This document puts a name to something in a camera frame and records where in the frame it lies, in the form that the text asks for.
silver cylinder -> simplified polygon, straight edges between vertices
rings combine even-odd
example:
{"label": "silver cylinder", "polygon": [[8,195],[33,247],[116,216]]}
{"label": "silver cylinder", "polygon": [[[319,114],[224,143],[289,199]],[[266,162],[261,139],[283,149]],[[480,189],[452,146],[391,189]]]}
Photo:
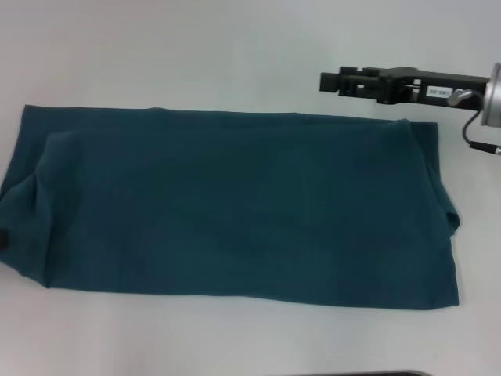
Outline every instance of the silver cylinder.
{"label": "silver cylinder", "polygon": [[481,124],[501,128],[501,63],[496,63],[485,88]]}
{"label": "silver cylinder", "polygon": [[462,101],[465,99],[471,98],[473,96],[473,91],[472,90],[461,90],[458,89],[456,90],[448,99],[447,103],[451,107],[455,107],[458,104],[460,104]]}

dark green t-shirt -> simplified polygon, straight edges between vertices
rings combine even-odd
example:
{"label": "dark green t-shirt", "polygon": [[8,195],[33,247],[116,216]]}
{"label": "dark green t-shirt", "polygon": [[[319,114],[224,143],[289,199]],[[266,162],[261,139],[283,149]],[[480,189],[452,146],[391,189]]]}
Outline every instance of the dark green t-shirt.
{"label": "dark green t-shirt", "polygon": [[436,124],[26,107],[0,197],[46,287],[458,304]]}

sticker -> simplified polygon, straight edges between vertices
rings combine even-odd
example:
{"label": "sticker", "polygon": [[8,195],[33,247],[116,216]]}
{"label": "sticker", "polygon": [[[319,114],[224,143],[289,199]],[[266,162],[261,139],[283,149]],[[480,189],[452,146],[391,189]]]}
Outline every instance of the sticker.
{"label": "sticker", "polygon": [[449,98],[452,95],[452,88],[442,88],[440,86],[428,86],[426,96],[434,96],[435,98]]}

